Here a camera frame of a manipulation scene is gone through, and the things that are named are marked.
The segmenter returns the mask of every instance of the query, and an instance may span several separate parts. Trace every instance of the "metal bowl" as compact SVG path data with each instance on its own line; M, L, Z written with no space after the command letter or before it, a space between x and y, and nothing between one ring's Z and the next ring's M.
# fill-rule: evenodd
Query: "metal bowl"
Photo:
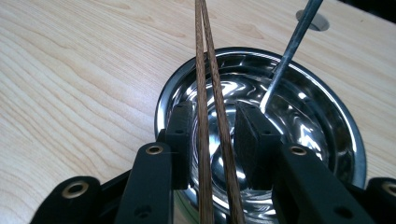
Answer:
M235 118L234 103L244 101L260 105L271 82L271 70L281 56L261 49L226 48L216 51L221 86L226 104L227 118L233 137ZM206 65L206 88L209 118L209 141L213 183L215 219L225 222L228 214L227 193L220 157L216 111L211 79ZM195 101L195 59L184 63L170 77L163 88L157 104L155 133L166 128L174 105L183 101ZM314 150L323 163L339 179L363 187L366 176L366 160L363 142L357 125L347 108L318 77L297 63L291 63L276 89L267 108L267 118L283 133L283 142L299 143ZM196 125L193 133L196 136ZM198 169L196 144L193 146L193 188L179 191L179 206L190 216L198 219L197 190ZM248 223L276 222L271 191L247 188L244 172L236 162L237 176Z

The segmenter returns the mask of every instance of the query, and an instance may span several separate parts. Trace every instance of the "brown chopstick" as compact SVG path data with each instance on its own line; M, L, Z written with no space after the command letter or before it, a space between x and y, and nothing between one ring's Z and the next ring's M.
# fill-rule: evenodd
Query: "brown chopstick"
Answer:
M198 181L200 223L214 223L212 173L210 170L209 133L207 121L204 43L202 37L201 2L195 0L196 79L198 101Z
M200 2L202 7L203 19L204 19L206 47L207 47L207 54L210 63L210 73L212 75L213 92L215 96L215 106L216 106L216 113L217 113L218 126L219 126L221 154L224 164L225 179L227 183L227 195L228 195L228 204L230 206L231 222L234 224L241 224L241 223L245 223L245 217L242 208L239 183L236 177L235 161L233 157L233 146L231 143L230 130L225 112L224 97L221 91L219 68L216 60L212 33L210 30L210 23L206 9L206 2L205 0L200 0Z

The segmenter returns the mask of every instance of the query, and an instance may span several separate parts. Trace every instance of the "stainless steel bowl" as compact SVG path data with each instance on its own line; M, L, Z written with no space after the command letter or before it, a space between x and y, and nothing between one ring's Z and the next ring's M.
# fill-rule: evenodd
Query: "stainless steel bowl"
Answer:
M224 103L233 136L234 103L244 101L259 105L271 82L271 70L281 56L248 48L218 49L216 53ZM213 199L216 221L222 223L228 213L227 193L208 71L206 65ZM195 101L195 98L195 59L191 59L176 70L163 88L157 104L155 133L158 134L160 129L166 128L174 105L183 101ZM340 99L318 77L299 64L291 63L267 112L267 118L283 133L282 141L310 147L339 179L358 187L364 185L366 160L357 125ZM192 178L195 186L179 191L176 197L185 214L195 222L198 219L196 192L199 183L196 144L193 142L191 145L194 151ZM237 176L247 222L276 222L271 191L248 189L244 172L238 164Z

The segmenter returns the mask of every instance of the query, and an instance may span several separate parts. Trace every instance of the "light wood surface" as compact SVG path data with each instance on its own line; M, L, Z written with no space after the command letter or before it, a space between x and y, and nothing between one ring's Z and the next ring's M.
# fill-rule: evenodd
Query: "light wood surface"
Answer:
M305 4L208 1L215 47L281 54ZM330 29L308 31L294 60L350 110L368 177L396 178L396 26L335 1L319 13ZM1 0L0 223L29 222L69 177L103 183L130 169L194 38L192 0Z

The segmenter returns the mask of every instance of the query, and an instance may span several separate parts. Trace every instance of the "wooden table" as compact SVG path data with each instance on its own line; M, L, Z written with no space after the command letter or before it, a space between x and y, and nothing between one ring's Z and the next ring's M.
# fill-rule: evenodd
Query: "wooden table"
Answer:
M216 48L282 54L304 1L208 1ZM154 140L166 80L195 54L192 0L0 1L0 223L26 223L75 175L102 182ZM368 177L396 177L396 26L335 1L294 60L359 125ZM178 223L184 222L179 213Z

